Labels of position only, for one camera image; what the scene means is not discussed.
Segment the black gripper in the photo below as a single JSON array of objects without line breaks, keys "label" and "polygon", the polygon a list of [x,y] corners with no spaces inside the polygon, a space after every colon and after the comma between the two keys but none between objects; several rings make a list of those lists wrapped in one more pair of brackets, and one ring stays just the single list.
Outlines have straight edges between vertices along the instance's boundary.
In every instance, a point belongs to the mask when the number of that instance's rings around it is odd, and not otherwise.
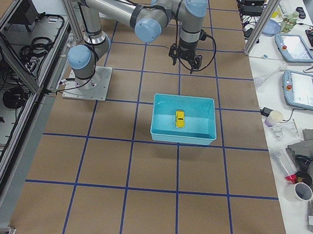
[{"label": "black gripper", "polygon": [[193,72],[198,72],[200,70],[203,60],[202,55],[196,55],[195,51],[191,49],[185,49],[177,44],[172,44],[170,46],[168,56],[172,58],[173,66],[175,66],[178,59],[183,59],[184,61],[187,61],[187,63],[191,66],[190,74],[193,74]]}]

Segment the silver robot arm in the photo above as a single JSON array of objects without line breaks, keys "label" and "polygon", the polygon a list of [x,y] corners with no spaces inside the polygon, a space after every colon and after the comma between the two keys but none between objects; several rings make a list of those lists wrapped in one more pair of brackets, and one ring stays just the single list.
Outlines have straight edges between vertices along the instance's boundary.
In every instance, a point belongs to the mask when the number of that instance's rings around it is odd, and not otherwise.
[{"label": "silver robot arm", "polygon": [[200,70],[202,56],[196,55],[196,48],[203,35],[208,0],[151,0],[150,6],[129,0],[68,1],[79,5],[85,28],[85,44],[71,48],[68,57],[77,87],[96,86],[96,64],[110,49],[109,38],[101,28],[101,13],[134,29],[144,43],[156,40],[172,19],[181,22],[179,41],[171,46],[169,56],[173,62],[186,61],[190,72]]}]

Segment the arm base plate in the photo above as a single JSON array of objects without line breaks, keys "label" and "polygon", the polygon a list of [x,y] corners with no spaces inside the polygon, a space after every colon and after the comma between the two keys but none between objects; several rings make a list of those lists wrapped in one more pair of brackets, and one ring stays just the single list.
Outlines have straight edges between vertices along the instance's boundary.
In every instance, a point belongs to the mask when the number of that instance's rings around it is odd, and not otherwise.
[{"label": "arm base plate", "polygon": [[63,91],[62,94],[63,98],[105,101],[112,71],[112,67],[97,66],[91,80],[87,79],[83,83],[82,80],[74,80],[75,74],[71,70],[69,77],[73,80],[66,83],[66,91]]}]

